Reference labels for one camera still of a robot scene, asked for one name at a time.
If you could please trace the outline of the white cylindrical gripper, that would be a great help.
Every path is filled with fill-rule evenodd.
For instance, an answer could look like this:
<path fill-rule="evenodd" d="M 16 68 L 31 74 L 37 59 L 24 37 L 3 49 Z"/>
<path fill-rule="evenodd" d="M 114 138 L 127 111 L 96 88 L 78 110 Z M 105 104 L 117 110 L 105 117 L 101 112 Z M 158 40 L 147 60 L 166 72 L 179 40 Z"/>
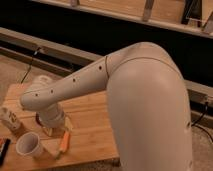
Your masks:
<path fill-rule="evenodd" d="M 45 126 L 42 127 L 42 130 L 47 136 L 52 136 L 53 135 L 52 128 L 60 127 L 61 125 L 64 124 L 64 121 L 65 121 L 64 126 L 67 131 L 71 132 L 73 129 L 70 118 L 68 116 L 65 117 L 65 113 L 58 103 L 55 103 L 39 111 L 38 115 L 41 120 L 41 123 Z"/>

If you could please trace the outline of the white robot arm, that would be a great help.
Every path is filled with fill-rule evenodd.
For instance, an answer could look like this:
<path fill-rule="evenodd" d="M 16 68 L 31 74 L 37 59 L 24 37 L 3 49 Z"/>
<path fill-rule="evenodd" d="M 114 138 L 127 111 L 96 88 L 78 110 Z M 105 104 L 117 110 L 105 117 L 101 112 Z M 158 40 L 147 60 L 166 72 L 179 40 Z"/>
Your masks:
<path fill-rule="evenodd" d="M 193 171 L 187 88 L 170 55 L 155 43 L 127 46 L 54 83 L 37 78 L 20 103 L 38 112 L 99 91 L 106 92 L 123 171 Z"/>

